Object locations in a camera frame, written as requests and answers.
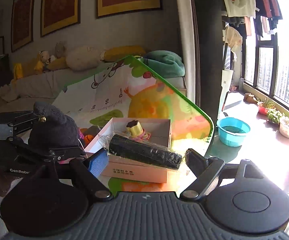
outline green plant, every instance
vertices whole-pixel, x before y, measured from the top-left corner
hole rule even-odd
[[[266,98],[264,102],[262,102],[259,98],[256,99],[258,103],[261,103],[261,106],[267,109],[274,109],[275,103],[274,101],[270,100],[269,98]]]
[[[280,123],[280,118],[285,116],[285,114],[276,109],[269,109],[267,116],[271,122]]]

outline window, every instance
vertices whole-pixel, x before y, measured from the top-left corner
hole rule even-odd
[[[243,70],[246,83],[289,109],[289,0],[278,2],[283,20],[279,20],[277,34],[266,33],[262,26],[264,37],[257,36],[251,19],[252,36],[245,42]]]

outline gray ribbed surface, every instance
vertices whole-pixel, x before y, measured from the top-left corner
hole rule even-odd
[[[97,203],[90,214],[65,233],[45,238],[8,234],[5,240],[289,240],[283,232],[246,237],[214,225],[197,203],[179,200],[173,192],[119,193],[108,203]]]

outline green mat edge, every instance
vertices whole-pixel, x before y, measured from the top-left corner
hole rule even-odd
[[[193,102],[191,102],[188,98],[186,98],[182,93],[180,93],[180,91],[178,89],[176,89],[173,85],[171,85],[167,80],[165,80],[162,76],[160,76],[158,73],[156,73],[154,70],[152,70],[151,68],[149,68],[146,64],[144,64],[143,62],[141,62],[140,60],[138,60],[137,58],[131,56],[131,55],[128,55],[126,57],[123,57],[115,62],[111,62],[112,64],[114,63],[117,63],[121,60],[131,60],[132,63],[135,63],[135,64],[140,64],[142,65],[144,68],[146,68],[148,71],[150,71],[151,73],[153,73],[157,78],[159,78],[163,83],[165,83],[169,88],[171,88],[178,96],[180,96],[184,101],[186,101],[189,105],[191,105],[195,110],[197,110],[204,118],[206,118],[208,120],[208,122],[210,123],[210,126],[211,126],[211,130],[210,130],[210,133],[209,133],[209,136],[208,136],[208,139],[206,142],[210,142],[211,138],[212,138],[212,135],[214,133],[214,130],[215,130],[215,126],[214,126],[214,123],[213,121],[211,120],[210,116],[208,116],[203,110],[201,110],[197,105],[195,105]],[[75,81],[75,82],[72,82],[72,83],[68,83],[64,86],[67,87],[67,86],[70,86],[70,85],[73,85],[73,84],[76,84],[76,83],[79,83],[89,77],[92,77],[98,73],[100,73],[102,70],[99,69],[99,72],[95,72],[93,73],[92,75],[88,75],[84,78],[82,78],[81,80],[78,80],[78,81]]]

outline cardboard box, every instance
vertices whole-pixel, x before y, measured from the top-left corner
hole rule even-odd
[[[89,143],[85,151],[95,153],[102,148],[99,138],[102,135],[112,134],[113,131],[125,131],[128,122],[134,118],[112,118],[98,135]],[[151,133],[150,142],[170,147],[171,144],[171,121],[169,119],[149,119],[137,118],[145,131]],[[145,182],[166,183],[168,170],[165,168],[121,158],[119,156],[109,155],[109,163],[103,176],[110,176],[122,179],[132,179]]]

